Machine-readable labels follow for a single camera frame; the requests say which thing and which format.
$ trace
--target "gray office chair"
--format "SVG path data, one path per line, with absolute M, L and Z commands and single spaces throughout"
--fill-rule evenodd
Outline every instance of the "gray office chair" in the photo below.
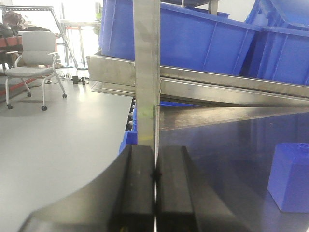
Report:
M 63 88 L 63 85 L 59 79 L 59 75 L 55 69 L 55 63 L 58 60 L 58 54 L 55 52 L 56 48 L 56 39 L 55 35 L 49 31 L 27 31 L 22 35 L 23 39 L 23 54 L 18 55 L 17 52 L 8 52 L 7 54 L 16 53 L 18 58 L 15 62 L 15 68 L 11 68 L 5 71 L 6 81 L 6 104 L 8 109 L 13 107 L 10 105 L 9 98 L 9 79 L 11 78 L 20 78 L 24 85 L 27 88 L 27 96 L 31 97 L 31 92 L 28 85 L 25 82 L 25 78 L 41 78 L 43 81 L 43 106 L 42 110 L 47 110 L 45 105 L 45 81 L 49 80 L 52 77 L 56 77 L 60 87 L 62 89 L 63 98 L 67 97 L 67 94 Z M 23 61 L 27 66 L 18 67 L 20 59 L 23 58 Z M 48 65 L 50 68 L 39 68 L 38 65 Z

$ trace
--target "blue plastic bin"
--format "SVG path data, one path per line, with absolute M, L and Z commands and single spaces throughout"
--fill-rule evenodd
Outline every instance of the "blue plastic bin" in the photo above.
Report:
M 268 191 L 283 212 L 309 213 L 309 144 L 278 144 Z
M 102 54 L 134 60 L 132 0 L 105 0 Z M 161 4 L 161 64 L 238 75 L 260 27 Z
M 124 135 L 124 139 L 120 144 L 119 154 L 123 151 L 127 144 L 136 145 L 137 144 L 137 132 L 136 131 L 126 131 Z
M 308 31 L 263 28 L 257 38 L 247 76 L 307 85 L 308 51 Z
M 246 23 L 309 30 L 308 0 L 257 0 Z

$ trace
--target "chair leg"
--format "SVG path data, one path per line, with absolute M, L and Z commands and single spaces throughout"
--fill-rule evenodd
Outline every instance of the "chair leg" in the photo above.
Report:
M 9 77 L 7 76 L 5 79 L 5 95 L 6 95 L 6 105 L 8 106 L 8 109 L 13 109 L 13 107 L 10 105 L 10 88 L 9 88 Z
M 66 97 L 67 97 L 67 94 L 66 94 L 66 92 L 65 92 L 65 90 L 64 90 L 64 87 L 63 87 L 61 81 L 60 81 L 59 75 L 58 75 L 58 73 L 56 73 L 56 72 L 55 72 L 55 75 L 56 75 L 56 79 L 57 79 L 57 81 L 58 81 L 58 83 L 59 83 L 59 85 L 60 85 L 60 87 L 61 87 L 61 89 L 62 89 L 62 92 L 63 92 L 62 97 L 63 97 L 63 98 L 66 98 Z
M 43 84 L 42 84 L 42 88 L 43 88 L 43 106 L 42 106 L 42 110 L 44 110 L 44 111 L 47 110 L 47 107 L 45 105 L 45 82 L 46 82 L 47 78 L 48 77 L 44 78 Z
M 23 78 L 20 78 L 21 81 L 24 83 L 26 89 L 27 89 L 27 97 L 31 97 L 31 91 L 29 89 L 29 86 L 27 85 L 27 83 L 25 82 L 25 80 Z

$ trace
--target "vertical metal bar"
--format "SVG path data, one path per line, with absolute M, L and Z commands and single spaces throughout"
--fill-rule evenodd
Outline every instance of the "vertical metal bar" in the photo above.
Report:
M 77 61 L 76 61 L 76 59 L 75 59 L 74 53 L 73 53 L 73 51 L 72 51 L 72 49 L 71 49 L 69 40 L 68 40 L 68 38 L 67 38 L 65 32 L 63 31 L 61 24 L 59 23 L 59 21 L 58 21 L 58 19 L 57 19 L 57 17 L 56 17 L 56 14 L 55 14 L 55 12 L 54 12 L 54 9 L 51 8 L 50 11 L 51 11 L 51 13 L 52 13 L 52 16 L 53 16 L 53 18 L 54 18 L 54 20 L 55 20 L 57 26 L 58 26 L 58 29 L 59 29 L 59 31 L 60 31 L 60 34 L 61 34 L 63 40 L 64 40 L 64 43 L 66 44 L 66 47 L 68 48 L 68 50 L 69 50 L 69 52 L 70 52 L 70 55 L 71 55 L 71 57 L 72 57 L 72 59 L 73 59 L 73 61 L 74 61 L 74 65 L 75 65 L 75 67 L 78 69 L 78 64 L 77 64 Z
M 211 0 L 208 5 L 208 13 L 218 15 L 218 0 Z
M 66 19 L 65 13 L 64 13 L 64 4 L 63 2 L 61 3 L 61 15 L 60 15 L 60 19 Z M 64 31 L 64 33 L 66 33 L 66 28 L 63 25 L 62 26 L 62 30 Z M 68 47 L 67 45 L 64 43 L 64 56 L 65 56 L 65 63 L 67 66 L 69 66 L 70 64 L 70 60 L 69 60 L 69 54 L 68 54 Z
M 78 27 L 78 33 L 79 33 L 79 44 L 81 46 L 81 54 L 82 54 L 82 63 L 83 67 L 86 67 L 86 62 L 85 62 L 85 54 L 84 54 L 84 43 L 83 43 L 83 34 L 82 34 L 82 27 Z
M 138 144 L 157 153 L 160 0 L 133 0 Z

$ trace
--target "stainless steel frame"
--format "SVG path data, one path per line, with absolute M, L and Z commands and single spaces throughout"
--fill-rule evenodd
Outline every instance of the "stainless steel frame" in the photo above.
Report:
M 158 142 L 160 1 L 133 0 L 138 143 L 155 152 Z
M 135 95 L 133 61 L 92 56 L 89 67 L 91 79 L 103 82 L 97 91 Z M 202 105 L 209 102 L 263 107 L 309 105 L 307 86 L 164 66 L 160 67 L 160 92 L 162 97 Z

